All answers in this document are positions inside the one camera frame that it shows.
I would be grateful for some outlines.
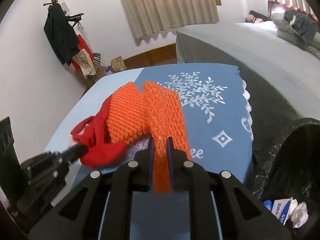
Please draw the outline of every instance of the black jacket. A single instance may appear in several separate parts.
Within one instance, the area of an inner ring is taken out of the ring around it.
[[[60,62],[70,65],[70,59],[80,52],[78,48],[80,42],[60,4],[49,6],[44,32]]]

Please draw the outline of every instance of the crumpled tissue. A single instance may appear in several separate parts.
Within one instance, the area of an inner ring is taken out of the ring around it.
[[[297,206],[298,206],[298,201],[292,197],[292,198],[291,198],[290,208],[289,208],[289,211],[288,211],[287,221],[289,220],[289,218],[290,218],[291,215],[292,215],[292,212],[295,210],[295,208],[296,208]]]
[[[307,222],[308,218],[307,204],[302,202],[292,212],[291,221],[293,228],[300,228]]]

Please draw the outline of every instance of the blue tablecloth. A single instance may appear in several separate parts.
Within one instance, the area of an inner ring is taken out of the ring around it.
[[[211,172],[231,171],[244,182],[252,168],[252,130],[238,68],[202,63],[156,66],[143,69],[136,79],[141,92],[145,81],[158,82],[179,93],[193,161]],[[147,145],[148,136],[143,136],[101,171],[114,171]],[[83,165],[74,185],[90,171]],[[188,194],[135,192],[131,221],[132,240],[189,239]]]

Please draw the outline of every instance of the orange knitted fabric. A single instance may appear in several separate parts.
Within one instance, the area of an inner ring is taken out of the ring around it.
[[[133,82],[113,93],[107,126],[112,143],[129,144],[150,131],[144,97]]]
[[[187,129],[179,95],[154,82],[144,82],[143,94],[146,100],[151,134],[155,140],[153,181],[157,193],[171,191],[167,139],[172,137],[176,149],[185,151],[192,160],[187,140]]]

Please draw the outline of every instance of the black trash bag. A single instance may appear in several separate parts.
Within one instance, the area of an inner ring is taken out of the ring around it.
[[[302,118],[286,126],[261,157],[247,187],[261,201],[293,197],[306,202],[309,219],[285,226],[292,239],[320,239],[320,121]]]

